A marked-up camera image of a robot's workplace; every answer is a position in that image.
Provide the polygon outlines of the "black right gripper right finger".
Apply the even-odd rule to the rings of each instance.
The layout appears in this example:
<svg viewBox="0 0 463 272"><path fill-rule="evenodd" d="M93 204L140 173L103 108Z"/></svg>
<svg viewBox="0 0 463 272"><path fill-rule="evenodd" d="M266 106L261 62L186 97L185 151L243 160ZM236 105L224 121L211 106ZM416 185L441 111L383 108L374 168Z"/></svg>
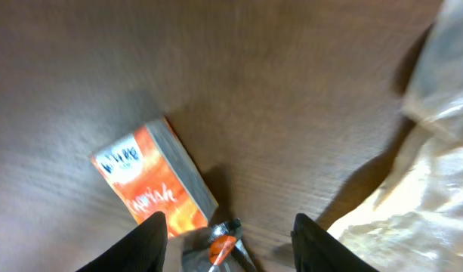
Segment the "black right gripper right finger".
<svg viewBox="0 0 463 272"><path fill-rule="evenodd" d="M297 272L378 272L303 213L291 238Z"/></svg>

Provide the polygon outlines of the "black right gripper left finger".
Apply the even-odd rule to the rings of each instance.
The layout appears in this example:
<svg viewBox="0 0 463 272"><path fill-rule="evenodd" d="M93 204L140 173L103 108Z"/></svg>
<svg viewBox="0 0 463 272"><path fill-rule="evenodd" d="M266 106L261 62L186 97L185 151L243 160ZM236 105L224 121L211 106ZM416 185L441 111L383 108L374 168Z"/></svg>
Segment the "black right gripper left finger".
<svg viewBox="0 0 463 272"><path fill-rule="evenodd" d="M156 212L77 272L161 272L167 242L165 215Z"/></svg>

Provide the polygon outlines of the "black red snack packet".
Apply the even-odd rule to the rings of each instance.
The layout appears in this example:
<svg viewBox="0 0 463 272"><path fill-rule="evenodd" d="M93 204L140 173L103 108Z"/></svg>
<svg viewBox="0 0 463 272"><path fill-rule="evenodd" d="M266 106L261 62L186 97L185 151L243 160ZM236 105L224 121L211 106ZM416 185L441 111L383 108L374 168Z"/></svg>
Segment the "black red snack packet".
<svg viewBox="0 0 463 272"><path fill-rule="evenodd" d="M238 218L185 233L181 237L181 271L257 272L242 237Z"/></svg>

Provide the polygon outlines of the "orange tissue pack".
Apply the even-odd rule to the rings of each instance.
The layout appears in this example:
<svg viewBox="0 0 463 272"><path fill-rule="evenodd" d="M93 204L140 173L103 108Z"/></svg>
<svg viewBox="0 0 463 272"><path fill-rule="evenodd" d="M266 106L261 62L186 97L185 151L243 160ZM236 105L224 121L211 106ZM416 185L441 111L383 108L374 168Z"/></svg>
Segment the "orange tissue pack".
<svg viewBox="0 0 463 272"><path fill-rule="evenodd" d="M166 119L101 148L91 161L138 224L162 212L170 238L207 227L218 208Z"/></svg>

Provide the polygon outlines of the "beige grain bag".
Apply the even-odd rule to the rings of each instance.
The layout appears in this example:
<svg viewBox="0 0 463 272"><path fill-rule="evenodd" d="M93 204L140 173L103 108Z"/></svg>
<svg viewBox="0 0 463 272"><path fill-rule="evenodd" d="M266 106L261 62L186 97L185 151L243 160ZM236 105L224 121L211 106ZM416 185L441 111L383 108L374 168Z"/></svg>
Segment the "beige grain bag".
<svg viewBox="0 0 463 272"><path fill-rule="evenodd" d="M463 271L463 0L443 3L403 113L390 174L329 233L380 271Z"/></svg>

